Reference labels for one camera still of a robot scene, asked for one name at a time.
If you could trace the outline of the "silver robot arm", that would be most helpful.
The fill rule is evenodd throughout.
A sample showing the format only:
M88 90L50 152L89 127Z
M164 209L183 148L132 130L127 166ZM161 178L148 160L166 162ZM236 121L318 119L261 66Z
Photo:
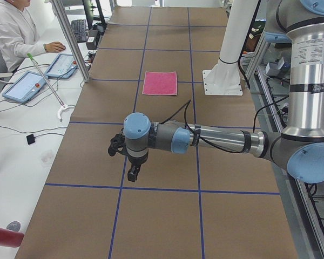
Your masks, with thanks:
M292 42L287 127L281 133L220 130L186 122L150 122L142 113L124 120L119 135L136 181L149 149L183 154L190 146L251 153L273 162L292 177L324 181L324 1L269 1L265 35Z

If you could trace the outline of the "person's right hand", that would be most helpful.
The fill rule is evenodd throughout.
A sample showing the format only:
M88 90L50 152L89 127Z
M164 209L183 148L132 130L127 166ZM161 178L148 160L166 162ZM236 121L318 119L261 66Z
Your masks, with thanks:
M51 43L45 44L45 51L47 53L59 53L57 47L60 45L64 45L64 44L61 42L51 42Z

